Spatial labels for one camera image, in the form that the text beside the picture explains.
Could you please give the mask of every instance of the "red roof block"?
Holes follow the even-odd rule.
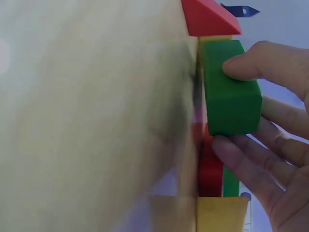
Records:
[[[182,0],[189,35],[236,35],[241,34],[235,16],[214,0]]]

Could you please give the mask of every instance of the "yellow block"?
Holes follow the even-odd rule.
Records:
[[[197,199],[197,232],[242,232],[249,199],[203,197]]]
[[[199,37],[199,43],[204,44],[210,41],[225,41],[225,40],[232,40],[233,35],[214,35],[214,36],[205,36]]]

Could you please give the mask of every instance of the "plastic block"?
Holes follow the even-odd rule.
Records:
[[[205,44],[211,41],[226,41],[232,40],[233,35],[214,35],[214,36],[204,36],[199,38],[200,44]]]
[[[223,163],[212,150],[213,137],[205,129],[205,140],[198,161],[198,194],[200,197],[221,197],[223,186]]]
[[[260,13],[260,11],[250,6],[224,6],[223,4],[221,4],[221,6],[226,8],[233,16],[237,18],[252,17],[253,15],[256,15],[257,13]]]
[[[197,232],[242,232],[247,197],[203,197],[197,199]]]
[[[224,197],[238,197],[239,196],[240,182],[237,177],[229,171],[226,167],[224,168]]]
[[[191,36],[241,34],[239,22],[215,0],[182,0]]]
[[[238,81],[224,74],[222,65],[244,53],[238,40],[202,45],[203,75],[210,135],[233,136],[256,132],[262,109],[257,81]]]

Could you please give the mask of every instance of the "hand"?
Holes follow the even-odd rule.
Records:
[[[274,232],[309,231],[309,50],[258,42],[228,60],[225,73],[239,80],[265,78],[294,92],[306,110],[264,97],[262,117],[253,136],[213,140],[213,149],[264,207]]]

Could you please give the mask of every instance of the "finger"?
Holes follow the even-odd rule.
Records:
[[[283,187],[287,188],[295,175],[296,167],[286,163],[246,135],[234,136],[230,140],[254,163],[268,171]]]
[[[283,194],[282,189],[270,175],[249,160],[230,140],[216,136],[213,150],[225,166],[257,197],[264,209],[270,213]]]
[[[304,109],[264,96],[262,115],[287,132],[309,139],[309,116]]]
[[[249,51],[231,58],[224,65],[225,73],[239,80],[265,78],[287,87],[305,100],[309,79],[309,51],[261,41]]]
[[[297,167],[309,164],[309,145],[290,138],[264,117],[261,117],[258,130],[253,136],[291,164]]]

